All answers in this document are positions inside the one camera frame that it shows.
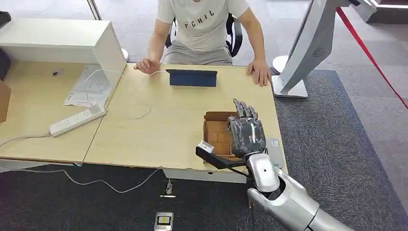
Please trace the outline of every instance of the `open cardboard box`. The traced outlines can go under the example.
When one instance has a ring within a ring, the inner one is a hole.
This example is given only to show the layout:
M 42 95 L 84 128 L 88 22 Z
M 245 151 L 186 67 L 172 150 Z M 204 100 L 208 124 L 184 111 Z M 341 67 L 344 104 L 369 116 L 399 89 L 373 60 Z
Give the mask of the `open cardboard box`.
M 204 116 L 204 141 L 214 146 L 214 153 L 229 160 L 237 160 L 231 153 L 230 135 L 227 130 L 229 116 L 237 112 L 207 112 Z
M 6 121 L 12 90 L 0 80 L 0 123 Z

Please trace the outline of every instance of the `man's left hand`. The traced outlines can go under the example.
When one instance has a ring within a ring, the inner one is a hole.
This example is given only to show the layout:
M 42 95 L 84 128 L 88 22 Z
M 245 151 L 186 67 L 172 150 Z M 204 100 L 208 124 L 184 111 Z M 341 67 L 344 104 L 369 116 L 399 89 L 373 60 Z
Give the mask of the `man's left hand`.
M 247 75 L 252 74 L 252 79 L 255 84 L 261 87 L 267 86 L 268 81 L 271 81 L 270 68 L 265 60 L 253 60 L 246 70 Z

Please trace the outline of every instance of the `person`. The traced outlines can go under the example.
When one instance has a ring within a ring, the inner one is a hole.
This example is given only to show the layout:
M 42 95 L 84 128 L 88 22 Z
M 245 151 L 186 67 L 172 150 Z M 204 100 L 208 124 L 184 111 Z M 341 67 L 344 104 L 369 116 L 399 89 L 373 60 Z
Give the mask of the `person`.
M 254 60 L 247 75 L 267 86 L 271 72 L 265 60 L 264 35 L 246 0 L 158 0 L 158 12 L 148 45 L 148 57 L 134 69 L 146 74 L 160 70 L 168 32 L 177 20 L 176 40 L 167 49 L 165 64 L 232 65 L 226 46 L 228 13 L 237 17 L 248 34 Z

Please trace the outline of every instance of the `blue tablet case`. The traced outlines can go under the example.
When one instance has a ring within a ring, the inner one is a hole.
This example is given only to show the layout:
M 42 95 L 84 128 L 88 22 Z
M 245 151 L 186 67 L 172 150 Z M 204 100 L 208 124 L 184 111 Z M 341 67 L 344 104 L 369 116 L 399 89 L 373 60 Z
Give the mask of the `blue tablet case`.
M 171 86 L 216 87 L 217 71 L 167 69 Z

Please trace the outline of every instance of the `man's arm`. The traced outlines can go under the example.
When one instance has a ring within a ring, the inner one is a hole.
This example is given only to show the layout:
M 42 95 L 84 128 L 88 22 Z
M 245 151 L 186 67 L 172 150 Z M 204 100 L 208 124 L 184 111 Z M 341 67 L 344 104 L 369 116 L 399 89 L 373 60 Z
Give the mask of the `man's arm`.
M 268 64 L 265 60 L 265 45 L 264 34 L 261 24 L 252 13 L 251 8 L 248 8 L 238 18 L 247 31 L 249 42 L 254 50 L 254 61 L 248 65 L 247 73 L 251 74 L 255 84 L 267 86 L 270 81 L 271 73 Z
M 136 63 L 134 69 L 138 69 L 146 74 L 152 74 L 160 70 L 160 60 L 170 30 L 171 24 L 156 19 L 152 36 L 149 40 L 148 58 Z
M 152 36 L 149 40 L 149 58 L 160 62 L 163 56 L 163 50 L 171 24 L 156 19 Z

